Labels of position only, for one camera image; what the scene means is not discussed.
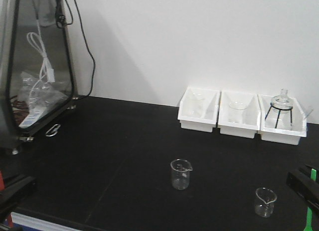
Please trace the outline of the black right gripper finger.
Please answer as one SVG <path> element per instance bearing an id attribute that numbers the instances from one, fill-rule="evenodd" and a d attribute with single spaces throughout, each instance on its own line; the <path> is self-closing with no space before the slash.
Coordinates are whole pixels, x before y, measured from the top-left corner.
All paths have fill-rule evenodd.
<path id="1" fill-rule="evenodd" d="M 316 216 L 319 215 L 319 183 L 314 182 L 300 170 L 292 170 L 288 172 L 286 184 Z"/>
<path id="2" fill-rule="evenodd" d="M 307 177 L 311 178 L 311 173 L 312 173 L 312 169 L 316 170 L 316 177 L 312 180 L 314 180 L 315 182 L 319 182 L 319 168 L 317 166 L 312 166 L 309 164 L 304 164 L 302 165 L 299 170 L 305 174 Z"/>

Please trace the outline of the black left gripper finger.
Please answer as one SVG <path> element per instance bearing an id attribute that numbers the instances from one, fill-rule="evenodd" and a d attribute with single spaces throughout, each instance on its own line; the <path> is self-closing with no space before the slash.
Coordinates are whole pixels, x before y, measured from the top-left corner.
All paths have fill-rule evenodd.
<path id="1" fill-rule="evenodd" d="M 23 174 L 4 178 L 4 190 L 0 192 L 0 215 L 8 216 L 19 203 L 35 193 L 37 179 Z"/>

